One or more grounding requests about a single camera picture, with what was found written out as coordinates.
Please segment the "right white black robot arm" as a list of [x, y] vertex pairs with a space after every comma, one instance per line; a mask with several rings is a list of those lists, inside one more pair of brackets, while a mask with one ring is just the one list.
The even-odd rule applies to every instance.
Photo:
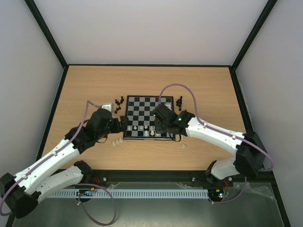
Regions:
[[217, 185], [234, 175], [256, 178], [263, 166], [266, 151], [254, 131], [248, 133], [229, 131], [209, 124], [187, 111], [176, 114], [165, 104], [159, 104], [151, 114], [155, 117], [157, 133], [163, 131], [201, 139], [232, 155], [224, 160], [215, 160], [209, 165], [205, 179], [211, 185]]

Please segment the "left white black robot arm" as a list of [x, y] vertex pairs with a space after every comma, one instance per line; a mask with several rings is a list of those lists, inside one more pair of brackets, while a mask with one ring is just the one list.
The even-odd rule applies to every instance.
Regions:
[[83, 119], [79, 126], [71, 128], [59, 144], [28, 168], [14, 175], [6, 173], [0, 178], [1, 204], [6, 204], [16, 218], [23, 218], [52, 193], [67, 186], [87, 183], [92, 175], [91, 167], [77, 161], [62, 173], [56, 173], [63, 164], [95, 146], [111, 133], [126, 130], [126, 116], [114, 118], [112, 113], [99, 108], [92, 116]]

